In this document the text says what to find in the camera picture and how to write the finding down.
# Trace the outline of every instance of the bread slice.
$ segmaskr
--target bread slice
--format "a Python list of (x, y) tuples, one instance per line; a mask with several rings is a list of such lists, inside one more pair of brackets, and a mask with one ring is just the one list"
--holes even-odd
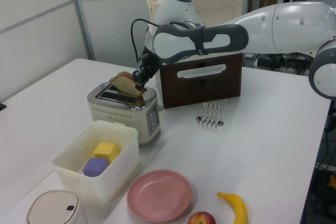
[(136, 89), (136, 82), (133, 78), (133, 75), (126, 71), (120, 72), (115, 77), (112, 77), (110, 79), (110, 83), (113, 84), (118, 90), (136, 95), (137, 97), (141, 96), (145, 92), (145, 89), (140, 91)]

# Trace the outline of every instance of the pink plate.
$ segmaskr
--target pink plate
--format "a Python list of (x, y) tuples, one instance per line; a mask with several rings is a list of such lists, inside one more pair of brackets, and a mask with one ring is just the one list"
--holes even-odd
[(188, 180), (171, 170), (154, 170), (133, 182), (127, 204), (139, 218), (167, 222), (180, 216), (190, 205), (192, 190)]

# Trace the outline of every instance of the dark wooden box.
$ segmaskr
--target dark wooden box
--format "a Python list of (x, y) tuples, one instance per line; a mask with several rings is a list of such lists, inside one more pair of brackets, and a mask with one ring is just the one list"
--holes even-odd
[[(242, 54), (234, 54), (163, 65), (156, 75), (163, 106), (167, 109), (240, 96), (242, 62)], [(193, 78), (177, 76), (183, 70), (223, 64), (226, 69), (220, 73)]]

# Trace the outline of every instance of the apple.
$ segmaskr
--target apple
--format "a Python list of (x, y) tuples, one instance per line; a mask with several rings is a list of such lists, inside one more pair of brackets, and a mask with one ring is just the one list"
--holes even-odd
[(202, 211), (192, 214), (187, 224), (216, 224), (216, 221), (211, 214)]

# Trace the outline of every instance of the table surface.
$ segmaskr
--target table surface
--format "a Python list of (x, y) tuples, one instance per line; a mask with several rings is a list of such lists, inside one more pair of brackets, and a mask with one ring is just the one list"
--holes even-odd
[[(0, 112), (0, 223), (24, 223), (34, 200), (61, 189), (51, 160), (92, 123), (87, 95), (120, 71), (133, 69), (77, 59), (4, 102)], [(156, 82), (148, 85), (157, 89)], [(196, 211), (232, 223), (234, 211), (218, 191), (245, 201), (249, 223), (299, 223), (330, 101), (307, 77), (243, 68), (241, 96), (213, 101), (224, 125), (198, 125), (201, 104), (160, 112), (159, 139), (140, 148), (140, 165), (115, 201), (85, 202), (89, 223), (146, 223), (133, 216), (131, 182), (156, 169), (181, 173), (192, 185)]]

